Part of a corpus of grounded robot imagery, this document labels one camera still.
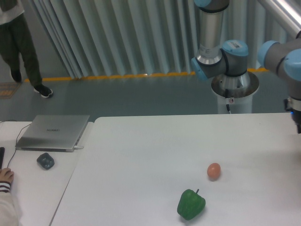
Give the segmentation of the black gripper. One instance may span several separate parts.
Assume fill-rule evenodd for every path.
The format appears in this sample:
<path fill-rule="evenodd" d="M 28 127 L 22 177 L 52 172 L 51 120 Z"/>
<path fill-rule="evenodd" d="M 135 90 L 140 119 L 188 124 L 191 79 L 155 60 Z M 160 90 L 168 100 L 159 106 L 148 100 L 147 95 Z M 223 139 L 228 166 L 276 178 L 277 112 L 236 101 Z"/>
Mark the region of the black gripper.
<path fill-rule="evenodd" d="M 300 112 L 291 112 L 292 120 L 294 121 L 297 127 L 297 133 L 301 133 L 301 113 Z"/>

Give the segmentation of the white sleeved forearm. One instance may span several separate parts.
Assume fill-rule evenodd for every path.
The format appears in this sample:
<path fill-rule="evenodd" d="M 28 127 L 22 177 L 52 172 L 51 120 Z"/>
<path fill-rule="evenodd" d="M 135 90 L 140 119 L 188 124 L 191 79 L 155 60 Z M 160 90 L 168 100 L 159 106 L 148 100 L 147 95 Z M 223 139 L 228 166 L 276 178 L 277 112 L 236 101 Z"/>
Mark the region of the white sleeved forearm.
<path fill-rule="evenodd" d="M 10 193 L 10 183 L 5 181 L 0 182 L 0 225 L 19 225 L 19 219 Z"/>

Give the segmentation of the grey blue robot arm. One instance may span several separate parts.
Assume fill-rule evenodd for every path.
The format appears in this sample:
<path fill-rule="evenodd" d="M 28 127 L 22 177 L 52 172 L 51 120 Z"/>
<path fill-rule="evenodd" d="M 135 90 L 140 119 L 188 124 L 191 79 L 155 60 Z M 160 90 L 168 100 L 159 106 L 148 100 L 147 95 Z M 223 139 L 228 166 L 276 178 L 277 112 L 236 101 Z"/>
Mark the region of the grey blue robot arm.
<path fill-rule="evenodd" d="M 217 97 L 219 114 L 251 113 L 253 96 L 259 88 L 256 75 L 247 70 L 248 45 L 242 40 L 221 43 L 223 13 L 227 0 L 197 0 L 202 11 L 200 47 L 191 60 L 201 80 L 212 79 L 211 89 Z M 261 5 L 293 37 L 287 43 L 267 41 L 257 59 L 261 66 L 281 78 L 289 97 L 284 107 L 296 127 L 301 126 L 301 8 L 294 1 L 262 0 Z"/>

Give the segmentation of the person's hand on table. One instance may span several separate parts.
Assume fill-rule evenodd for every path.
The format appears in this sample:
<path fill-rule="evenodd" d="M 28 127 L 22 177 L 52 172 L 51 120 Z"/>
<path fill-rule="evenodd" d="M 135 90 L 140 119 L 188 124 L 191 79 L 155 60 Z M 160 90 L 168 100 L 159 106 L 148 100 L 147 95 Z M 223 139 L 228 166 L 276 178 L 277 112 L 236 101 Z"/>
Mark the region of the person's hand on table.
<path fill-rule="evenodd" d="M 0 182 L 12 184 L 14 180 L 14 171 L 10 168 L 4 168 L 0 170 Z"/>

